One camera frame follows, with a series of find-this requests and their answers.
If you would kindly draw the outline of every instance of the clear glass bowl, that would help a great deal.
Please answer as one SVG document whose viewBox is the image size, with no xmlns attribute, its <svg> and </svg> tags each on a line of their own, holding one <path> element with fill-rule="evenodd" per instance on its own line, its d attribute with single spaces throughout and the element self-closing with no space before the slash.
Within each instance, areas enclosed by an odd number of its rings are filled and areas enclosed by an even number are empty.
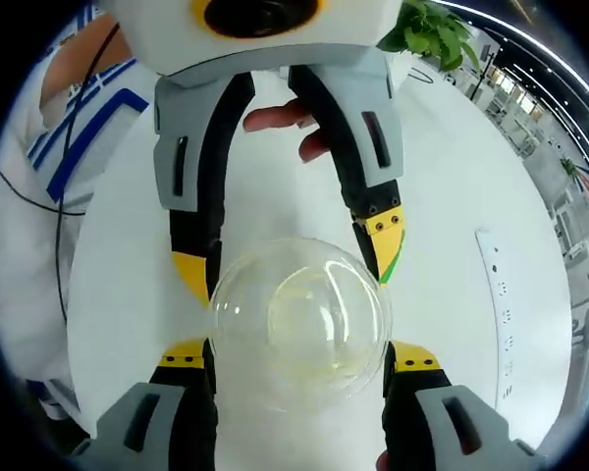
<svg viewBox="0 0 589 471">
<path fill-rule="evenodd" d="M 366 267 L 306 238 L 243 256 L 211 309 L 218 394 L 283 411 L 317 410 L 361 390 L 392 329 L 388 298 Z"/>
</svg>

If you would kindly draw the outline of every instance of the white robot body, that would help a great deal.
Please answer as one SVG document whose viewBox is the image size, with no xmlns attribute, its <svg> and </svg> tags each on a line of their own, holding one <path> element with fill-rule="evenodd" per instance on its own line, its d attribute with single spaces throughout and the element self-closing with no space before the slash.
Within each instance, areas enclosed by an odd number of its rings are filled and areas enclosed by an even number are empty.
<svg viewBox="0 0 589 471">
<path fill-rule="evenodd" d="M 317 0 L 318 10 L 305 24 L 276 35 L 240 39 L 210 29 L 201 18 L 210 1 L 102 0 L 101 3 L 119 21 L 138 60 L 164 76 L 252 49 L 313 43 L 375 45 L 395 26 L 402 5 L 402 0 Z M 241 4 L 280 2 L 238 1 Z"/>
</svg>

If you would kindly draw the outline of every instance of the green plant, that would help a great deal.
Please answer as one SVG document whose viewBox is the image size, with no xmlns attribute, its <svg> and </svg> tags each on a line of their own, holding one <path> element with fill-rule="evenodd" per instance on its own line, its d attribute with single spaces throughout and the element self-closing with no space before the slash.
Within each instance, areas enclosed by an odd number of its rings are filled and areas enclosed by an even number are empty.
<svg viewBox="0 0 589 471">
<path fill-rule="evenodd" d="M 380 41 L 387 52 L 410 51 L 441 59 L 441 70 L 452 71 L 462 64 L 462 51 L 480 73 L 480 62 L 467 40 L 471 33 L 462 18 L 430 0 L 403 0 L 397 24 Z"/>
<path fill-rule="evenodd" d="M 576 168 L 576 164 L 574 164 L 571 159 L 562 158 L 561 159 L 562 169 L 565 170 L 565 173 L 568 177 L 575 178 L 578 174 L 578 169 Z"/>
</svg>

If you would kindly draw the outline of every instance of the human hand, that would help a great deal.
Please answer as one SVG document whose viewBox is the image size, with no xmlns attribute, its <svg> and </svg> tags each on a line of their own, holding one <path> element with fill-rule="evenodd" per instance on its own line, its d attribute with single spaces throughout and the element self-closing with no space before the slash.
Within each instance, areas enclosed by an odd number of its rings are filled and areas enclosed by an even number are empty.
<svg viewBox="0 0 589 471">
<path fill-rule="evenodd" d="M 272 128 L 288 128 L 292 125 L 297 125 L 300 129 L 303 129 L 314 123 L 314 118 L 303 108 L 300 101 L 294 99 L 283 106 L 272 106 L 251 111 L 244 118 L 242 126 L 247 132 L 256 132 Z M 309 162 L 327 151 L 329 151 L 329 148 L 323 140 L 322 131 L 316 130 L 301 142 L 298 155 L 303 162 Z"/>
</svg>

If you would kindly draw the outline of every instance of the green edge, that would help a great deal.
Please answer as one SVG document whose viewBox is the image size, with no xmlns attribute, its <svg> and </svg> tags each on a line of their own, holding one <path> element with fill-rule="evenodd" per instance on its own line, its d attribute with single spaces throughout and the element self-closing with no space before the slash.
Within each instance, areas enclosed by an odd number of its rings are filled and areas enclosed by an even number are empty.
<svg viewBox="0 0 589 471">
<path fill-rule="evenodd" d="M 389 268 L 386 269 L 386 272 L 384 272 L 384 275 L 382 275 L 382 278 L 380 278 L 380 285 L 387 283 L 388 280 L 391 278 L 391 275 L 393 275 L 393 270 L 395 270 L 395 266 L 397 265 L 397 262 L 400 259 L 400 253 L 402 253 L 402 246 L 403 246 L 404 239 L 405 239 L 405 230 L 402 231 L 402 240 L 400 241 L 400 248 L 398 249 L 397 254 L 395 255 L 395 258 L 393 258 L 391 265 L 389 265 Z"/>
</svg>

